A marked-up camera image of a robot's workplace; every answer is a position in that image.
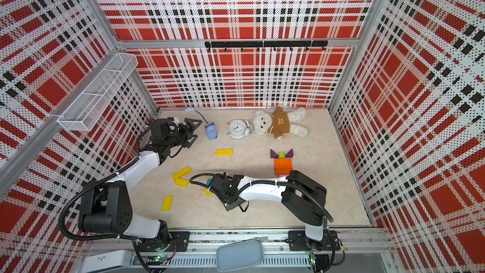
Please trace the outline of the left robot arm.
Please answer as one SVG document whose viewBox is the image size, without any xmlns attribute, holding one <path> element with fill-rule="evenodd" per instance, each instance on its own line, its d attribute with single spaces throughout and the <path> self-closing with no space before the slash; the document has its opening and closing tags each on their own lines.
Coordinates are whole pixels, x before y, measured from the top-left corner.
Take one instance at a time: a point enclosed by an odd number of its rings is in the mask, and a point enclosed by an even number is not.
<svg viewBox="0 0 485 273">
<path fill-rule="evenodd" d="M 174 157 L 172 149 L 189 149 L 201 124 L 202 120 L 191 118 L 152 120 L 136 138 L 133 160 L 105 178 L 84 184 L 63 207 L 58 219 L 61 234 L 74 241 L 150 242 L 154 249 L 175 244 L 165 221 L 133 212 L 130 193 L 147 174 Z"/>
</svg>

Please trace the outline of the purple triangle block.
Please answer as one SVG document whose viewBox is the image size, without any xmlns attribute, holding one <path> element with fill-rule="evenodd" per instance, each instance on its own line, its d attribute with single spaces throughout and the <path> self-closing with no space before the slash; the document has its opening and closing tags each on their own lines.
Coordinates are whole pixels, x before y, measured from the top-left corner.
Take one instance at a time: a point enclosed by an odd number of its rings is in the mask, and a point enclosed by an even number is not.
<svg viewBox="0 0 485 273">
<path fill-rule="evenodd" d="M 278 153 L 276 153 L 274 150 L 271 150 L 271 151 L 270 151 L 270 157 L 271 157 L 272 159 L 278 159 L 278 158 L 279 158 L 279 154 L 278 154 Z"/>
<path fill-rule="evenodd" d="M 285 154 L 286 158 L 293 158 L 293 156 L 294 156 L 294 151 L 292 149 Z"/>
</svg>

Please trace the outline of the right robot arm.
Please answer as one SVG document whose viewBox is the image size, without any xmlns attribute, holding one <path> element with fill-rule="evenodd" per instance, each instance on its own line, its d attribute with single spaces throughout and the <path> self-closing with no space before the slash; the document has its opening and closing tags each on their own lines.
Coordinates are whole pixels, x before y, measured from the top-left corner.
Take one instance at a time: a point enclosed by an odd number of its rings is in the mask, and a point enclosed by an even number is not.
<svg viewBox="0 0 485 273">
<path fill-rule="evenodd" d="M 292 170 L 287 176 L 274 179 L 251 178 L 227 173 L 201 173 L 192 176 L 189 183 L 213 193 L 226 211 L 239 208 L 246 212 L 253 200 L 281 203 L 304 223 L 304 240 L 300 250 L 335 250 L 335 240 L 327 224 L 333 222 L 327 211 L 327 189 L 305 174 Z"/>
</svg>

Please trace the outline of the orange rectangular block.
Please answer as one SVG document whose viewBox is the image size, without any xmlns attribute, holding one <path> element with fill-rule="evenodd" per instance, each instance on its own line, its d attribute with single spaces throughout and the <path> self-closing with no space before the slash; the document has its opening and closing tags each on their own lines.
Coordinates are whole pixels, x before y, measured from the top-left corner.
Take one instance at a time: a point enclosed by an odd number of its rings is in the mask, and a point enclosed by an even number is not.
<svg viewBox="0 0 485 273">
<path fill-rule="evenodd" d="M 291 171 L 292 169 L 293 165 L 291 163 L 275 163 L 276 171 Z"/>
</svg>

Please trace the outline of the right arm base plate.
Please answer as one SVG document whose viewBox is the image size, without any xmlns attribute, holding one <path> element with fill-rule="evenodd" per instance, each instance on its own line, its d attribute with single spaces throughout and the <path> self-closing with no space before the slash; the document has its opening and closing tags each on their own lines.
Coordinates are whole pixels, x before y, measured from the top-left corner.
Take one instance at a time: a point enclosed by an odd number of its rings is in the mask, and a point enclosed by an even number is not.
<svg viewBox="0 0 485 273">
<path fill-rule="evenodd" d="M 289 245 L 291 251 L 297 252 L 331 252 L 341 250 L 341 242 L 337 237 L 337 233 L 331 230 L 324 230 L 321 241 L 307 238 L 304 231 L 289 231 L 288 238 L 285 239 L 285 242 Z"/>
</svg>

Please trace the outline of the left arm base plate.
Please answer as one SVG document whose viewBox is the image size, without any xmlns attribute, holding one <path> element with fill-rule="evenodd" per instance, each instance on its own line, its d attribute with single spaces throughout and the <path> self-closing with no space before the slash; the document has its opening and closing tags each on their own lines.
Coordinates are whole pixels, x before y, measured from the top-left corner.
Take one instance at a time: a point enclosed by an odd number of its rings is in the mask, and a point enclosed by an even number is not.
<svg viewBox="0 0 485 273">
<path fill-rule="evenodd" d="M 169 231 L 155 238 L 144 239 L 137 245 L 140 253 L 149 252 L 185 252 L 189 244 L 190 232 Z"/>
</svg>

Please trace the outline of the orange trapezoid block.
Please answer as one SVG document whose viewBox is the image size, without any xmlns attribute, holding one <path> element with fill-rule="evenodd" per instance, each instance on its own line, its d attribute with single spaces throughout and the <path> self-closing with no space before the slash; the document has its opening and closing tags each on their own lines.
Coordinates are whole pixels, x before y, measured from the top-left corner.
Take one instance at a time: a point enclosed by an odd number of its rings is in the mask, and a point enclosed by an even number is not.
<svg viewBox="0 0 485 273">
<path fill-rule="evenodd" d="M 292 159 L 288 159 L 288 158 L 274 159 L 274 164 L 276 166 L 288 166 L 292 164 Z"/>
</svg>

